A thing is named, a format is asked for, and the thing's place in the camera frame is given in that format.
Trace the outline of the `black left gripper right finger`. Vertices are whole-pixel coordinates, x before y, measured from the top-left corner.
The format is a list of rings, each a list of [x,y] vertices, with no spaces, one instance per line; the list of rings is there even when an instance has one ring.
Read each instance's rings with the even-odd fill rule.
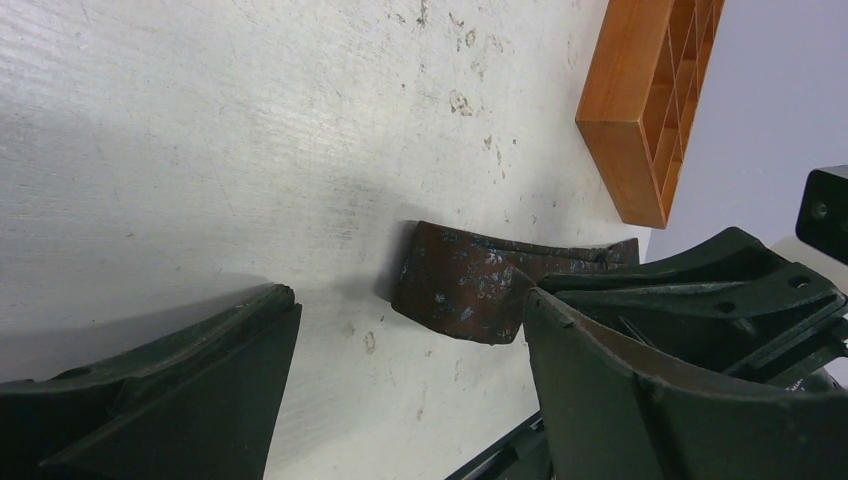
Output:
[[[683,362],[541,290],[524,332],[562,479],[843,479],[847,394],[793,392]]]

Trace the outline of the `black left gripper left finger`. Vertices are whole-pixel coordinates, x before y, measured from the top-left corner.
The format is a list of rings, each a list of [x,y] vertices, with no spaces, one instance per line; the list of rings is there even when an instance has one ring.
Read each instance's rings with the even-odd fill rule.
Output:
[[[276,284],[53,378],[1,387],[5,479],[260,479],[302,307]]]

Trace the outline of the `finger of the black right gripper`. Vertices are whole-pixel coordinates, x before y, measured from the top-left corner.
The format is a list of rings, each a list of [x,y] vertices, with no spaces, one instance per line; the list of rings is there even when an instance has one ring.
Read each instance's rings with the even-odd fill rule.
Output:
[[[793,385],[847,355],[846,294],[737,227],[663,260],[538,285],[626,337],[746,381]]]

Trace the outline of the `brown floral tie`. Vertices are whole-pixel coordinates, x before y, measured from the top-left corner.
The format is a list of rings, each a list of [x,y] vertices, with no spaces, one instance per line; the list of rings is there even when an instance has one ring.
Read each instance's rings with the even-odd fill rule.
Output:
[[[638,264],[631,238],[594,247],[550,247],[418,222],[406,245],[391,306],[437,333],[510,344],[527,292],[547,275]]]

